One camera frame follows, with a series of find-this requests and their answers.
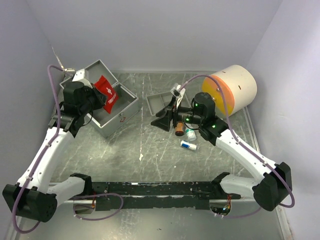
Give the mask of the red first aid pouch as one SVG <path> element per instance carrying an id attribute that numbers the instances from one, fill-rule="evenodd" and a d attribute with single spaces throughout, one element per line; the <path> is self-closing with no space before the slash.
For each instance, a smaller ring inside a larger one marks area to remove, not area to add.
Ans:
<path id="1" fill-rule="evenodd" d="M 98 91 L 100 91 L 102 94 L 106 96 L 106 102 L 103 108 L 108 114 L 111 114 L 115 103 L 119 99 L 119 96 L 116 93 L 115 89 L 112 87 L 108 79 L 103 75 L 101 75 L 101 77 L 94 84 L 94 86 L 97 88 Z"/>

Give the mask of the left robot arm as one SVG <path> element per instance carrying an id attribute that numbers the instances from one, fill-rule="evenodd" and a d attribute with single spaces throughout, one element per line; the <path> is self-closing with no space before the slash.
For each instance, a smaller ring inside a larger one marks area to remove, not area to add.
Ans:
<path id="1" fill-rule="evenodd" d="M 73 173 L 54 187 L 50 181 L 61 154 L 85 125 L 85 116 L 103 108 L 106 99 L 92 83 L 71 81 L 65 85 L 63 101 L 57 105 L 38 153 L 17 182 L 2 191 L 13 219 L 19 216 L 45 223 L 64 201 L 93 195 L 92 178 L 82 173 Z"/>

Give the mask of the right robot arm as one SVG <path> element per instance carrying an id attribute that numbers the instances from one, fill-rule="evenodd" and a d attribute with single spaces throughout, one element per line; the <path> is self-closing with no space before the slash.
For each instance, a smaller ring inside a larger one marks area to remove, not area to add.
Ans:
<path id="1" fill-rule="evenodd" d="M 171 101 L 159 112 L 150 124 L 163 131 L 170 131 L 178 123 L 196 125 L 200 136 L 212 145 L 227 152 L 252 175 L 252 178 L 236 177 L 230 173 L 221 175 L 212 186 L 212 193 L 218 199 L 228 194 L 252 197 L 266 211 L 283 206 L 286 197 L 295 198 L 292 189 L 291 168 L 268 159 L 244 142 L 228 124 L 215 113 L 215 102 L 206 92 L 197 93 L 191 107 L 179 105 L 181 94 L 173 92 Z"/>

